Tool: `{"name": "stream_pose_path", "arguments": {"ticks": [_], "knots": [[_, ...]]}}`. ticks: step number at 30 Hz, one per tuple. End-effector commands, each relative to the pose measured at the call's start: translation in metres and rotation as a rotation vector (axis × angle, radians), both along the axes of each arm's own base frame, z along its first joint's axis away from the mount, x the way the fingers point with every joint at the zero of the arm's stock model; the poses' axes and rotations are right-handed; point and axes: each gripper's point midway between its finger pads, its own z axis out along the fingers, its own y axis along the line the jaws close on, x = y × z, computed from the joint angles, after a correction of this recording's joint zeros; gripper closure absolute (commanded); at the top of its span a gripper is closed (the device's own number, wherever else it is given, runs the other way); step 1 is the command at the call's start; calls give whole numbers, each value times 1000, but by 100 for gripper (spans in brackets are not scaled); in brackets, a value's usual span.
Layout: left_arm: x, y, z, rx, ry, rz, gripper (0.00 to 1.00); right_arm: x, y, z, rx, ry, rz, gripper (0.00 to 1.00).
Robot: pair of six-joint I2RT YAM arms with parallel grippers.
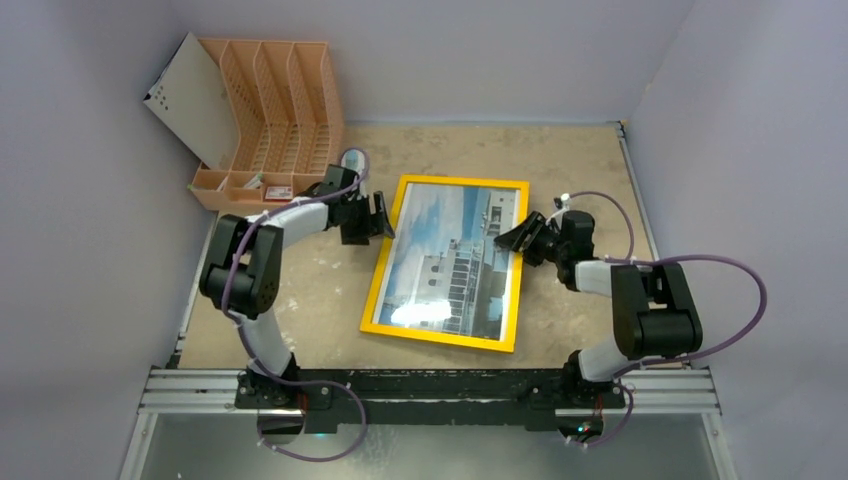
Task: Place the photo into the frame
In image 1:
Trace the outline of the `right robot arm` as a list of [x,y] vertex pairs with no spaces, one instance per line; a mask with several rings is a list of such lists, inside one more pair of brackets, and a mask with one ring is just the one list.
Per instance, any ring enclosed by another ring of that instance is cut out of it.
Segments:
[[671,360],[697,352],[703,327],[683,268],[608,263],[594,254],[595,219],[572,210],[558,219],[532,212],[497,236],[496,246],[518,253],[533,267],[550,262],[568,290],[605,296],[612,305],[611,336],[570,354],[561,392],[576,407],[610,390],[617,373],[642,360]]

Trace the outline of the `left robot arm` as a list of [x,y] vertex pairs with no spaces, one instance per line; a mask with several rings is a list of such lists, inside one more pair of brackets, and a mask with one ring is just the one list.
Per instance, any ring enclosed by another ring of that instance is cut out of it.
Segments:
[[247,370],[263,378],[259,395],[272,408],[292,405],[299,388],[324,384],[300,379],[294,354],[281,338],[273,305],[283,253],[333,228],[344,245],[394,238],[383,194],[364,191],[368,177],[366,166],[332,165],[321,181],[281,207],[250,216],[225,214],[217,220],[198,289],[232,322],[249,358]]

